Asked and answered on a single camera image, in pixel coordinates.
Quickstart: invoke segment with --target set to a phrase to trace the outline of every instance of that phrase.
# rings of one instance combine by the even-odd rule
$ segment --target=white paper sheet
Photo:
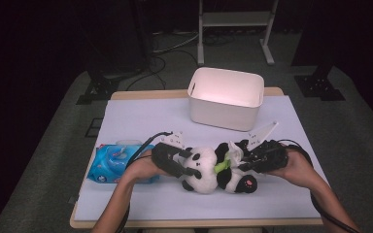
[[[291,139],[299,143],[310,154],[315,169],[325,178],[288,96],[266,96],[254,130],[274,120],[279,125],[267,140]],[[249,135],[248,132],[192,122],[186,98],[111,100],[95,146],[114,144],[119,140],[145,142],[162,131],[182,131],[186,147],[211,146],[214,149],[222,142],[239,142]],[[272,176],[257,175],[256,178],[258,189],[252,194],[230,194],[220,188],[207,195],[188,192],[182,188],[181,180],[170,177],[161,177],[152,184],[136,184],[129,220],[320,217],[306,188]],[[85,179],[75,220],[97,220],[115,186]]]

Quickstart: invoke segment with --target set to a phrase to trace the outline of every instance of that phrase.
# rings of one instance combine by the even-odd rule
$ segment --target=plastic bag
[[[117,183],[125,171],[128,160],[139,147],[141,145],[102,145],[96,149],[87,177],[97,183]],[[140,154],[152,148],[153,145],[147,145]],[[159,176],[138,183],[153,183],[157,179]]]

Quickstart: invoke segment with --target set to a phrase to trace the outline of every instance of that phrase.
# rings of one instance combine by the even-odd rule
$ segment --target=panda plush toy
[[[192,168],[199,173],[193,176],[185,176],[183,188],[188,191],[196,191],[203,194],[212,193],[218,186],[215,166],[217,155],[210,147],[187,148],[192,155],[184,160],[185,168]]]
[[[185,176],[183,188],[198,193],[212,193],[218,186],[230,193],[253,193],[256,191],[256,178],[252,171],[238,168],[242,163],[245,145],[222,143],[215,150],[210,147],[188,148],[192,155],[184,160],[185,168],[199,173]]]

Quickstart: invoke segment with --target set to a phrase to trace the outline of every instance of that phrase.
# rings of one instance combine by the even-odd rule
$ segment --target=floor
[[[191,36],[157,35],[153,47],[163,50]],[[269,45],[276,62],[272,66],[262,55],[258,43],[261,36],[254,33],[207,38],[205,66],[256,73],[264,78],[265,86],[280,87],[290,97],[325,175],[346,210],[363,232],[373,232],[373,112],[352,80],[336,67],[328,79],[345,100],[304,97],[294,76],[310,75],[316,67],[290,66],[300,34],[271,35]],[[197,69],[196,41],[157,54],[151,59],[150,69],[123,80],[118,90],[187,88]],[[95,118],[103,117],[107,103],[94,100],[77,105],[89,83],[88,74],[83,72],[65,95],[0,216],[0,232],[88,232],[72,228],[69,219],[96,140],[86,133]],[[323,232],[321,226],[265,229],[278,233]]]

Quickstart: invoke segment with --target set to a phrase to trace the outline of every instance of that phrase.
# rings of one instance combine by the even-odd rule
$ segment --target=metal shelf
[[[204,64],[203,28],[217,26],[266,26],[265,36],[259,42],[268,65],[275,64],[271,51],[268,48],[268,40],[277,11],[278,1],[273,0],[270,12],[204,13],[202,6],[203,0],[199,0],[198,64]]]
[[[271,12],[204,13],[202,25],[216,26],[266,26]]]

